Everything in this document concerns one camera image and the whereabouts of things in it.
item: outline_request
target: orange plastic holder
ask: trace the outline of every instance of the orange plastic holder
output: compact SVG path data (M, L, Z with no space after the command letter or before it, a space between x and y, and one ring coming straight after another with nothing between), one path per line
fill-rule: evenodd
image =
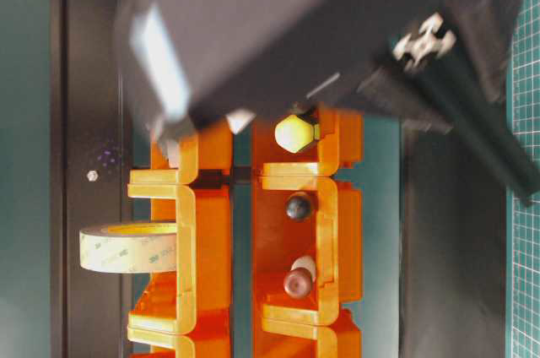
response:
M362 297L361 195L349 183L315 176L261 176L253 182L253 294L262 317L329 326L340 303ZM285 213L296 191L316 200L316 212L294 221ZM293 261L310 254L316 283L305 299L284 291Z
M297 154L279 147L274 124L255 120L252 125L252 164L262 176L332 176L339 168L352 167L364 156L364 122L358 113L317 110L321 139Z
M151 198L152 220L176 221L176 272L153 275L129 313L127 331L140 342L141 332L156 332L156 345L166 347L193 331L198 317L230 306L230 202L227 187L191 189L167 179L157 183L161 177L146 183L132 175L128 196Z
M254 357L361 358L362 339L350 311L341 310L329 327L285 323L263 318L256 328Z
M135 354L132 358L230 358L230 329L228 311L200 317L194 331L177 335L167 348L160 344L159 333L140 331L138 341L151 344L150 354Z
M228 176L233 158L232 143L232 133L227 122L220 122L199 134L183 138L178 144L180 166L177 169L169 168L169 162L161 154L158 145L152 143L151 170L132 171L132 182L156 183L157 181L157 183L170 182L187 185L197 179L200 170L219 170Z

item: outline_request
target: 3m tape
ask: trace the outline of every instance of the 3m tape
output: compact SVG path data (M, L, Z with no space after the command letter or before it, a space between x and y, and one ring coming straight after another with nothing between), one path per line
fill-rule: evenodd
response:
M176 271L176 223L90 227L79 233L81 267L141 274Z

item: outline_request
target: metal screw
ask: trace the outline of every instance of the metal screw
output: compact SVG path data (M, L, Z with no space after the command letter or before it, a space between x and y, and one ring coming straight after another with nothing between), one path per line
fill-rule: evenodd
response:
M98 171L92 170L88 171L88 174L86 174L86 177L90 182L96 182L98 178L100 177L100 174L98 174Z

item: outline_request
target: cutting mat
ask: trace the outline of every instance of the cutting mat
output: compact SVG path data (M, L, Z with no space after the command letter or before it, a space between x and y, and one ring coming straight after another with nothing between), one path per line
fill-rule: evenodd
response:
M540 2L523 0L512 44L509 122L540 161ZM509 193L507 357L540 357L540 196L524 207Z

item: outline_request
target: yellow ball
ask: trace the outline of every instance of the yellow ball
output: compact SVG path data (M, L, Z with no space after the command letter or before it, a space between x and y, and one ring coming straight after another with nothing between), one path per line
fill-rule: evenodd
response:
M275 137L281 148L296 154L319 138L319 125L291 115L278 123Z

